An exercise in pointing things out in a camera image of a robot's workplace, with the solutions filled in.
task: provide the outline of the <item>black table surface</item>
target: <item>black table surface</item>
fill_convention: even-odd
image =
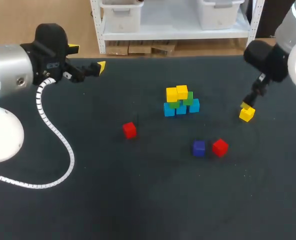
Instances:
[[[289,78],[271,84],[242,122],[259,74],[241,56],[108,59],[99,78],[47,87],[44,110],[75,168],[45,190],[0,182],[0,239],[296,239],[296,87]],[[164,117],[166,88],[176,85],[193,91],[200,113]],[[69,155],[40,119],[35,91],[0,100],[25,130],[0,175],[46,184]],[[136,115],[138,138],[126,140],[122,125]],[[194,140],[218,138],[229,144],[224,158],[192,156]]]

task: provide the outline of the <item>storage bin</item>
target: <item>storage bin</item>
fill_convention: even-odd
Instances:
[[[144,2],[137,4],[116,5],[116,1],[105,1],[100,6],[105,15],[105,28],[111,33],[135,33],[140,29],[142,7]]]
[[[198,14],[203,30],[231,28],[237,19],[240,4],[245,0],[197,0]]]

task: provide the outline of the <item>yellow cube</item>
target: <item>yellow cube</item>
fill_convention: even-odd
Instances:
[[[241,109],[239,118],[248,123],[254,117],[255,111],[256,110],[254,108],[252,108],[251,106],[248,108],[248,110],[243,108],[243,109]]]
[[[167,103],[175,103],[178,101],[177,88],[168,87],[166,88]]]
[[[186,100],[188,98],[187,85],[177,86],[178,100]]]

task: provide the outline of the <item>white shelf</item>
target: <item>white shelf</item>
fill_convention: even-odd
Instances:
[[[192,0],[145,0],[139,32],[112,33],[104,27],[102,38],[108,41],[248,38],[250,24],[241,9],[232,28],[202,30],[196,7],[196,1]]]

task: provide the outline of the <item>light blue cube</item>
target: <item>light blue cube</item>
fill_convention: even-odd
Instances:
[[[177,115],[183,115],[187,112],[187,106],[183,104],[183,101],[180,101],[180,106],[176,109]]]
[[[192,114],[199,113],[199,109],[200,109],[199,99],[195,98],[192,101],[192,105],[189,107],[189,112]]]
[[[173,117],[175,116],[175,109],[170,108],[169,103],[165,102],[163,104],[163,113],[165,117]]]

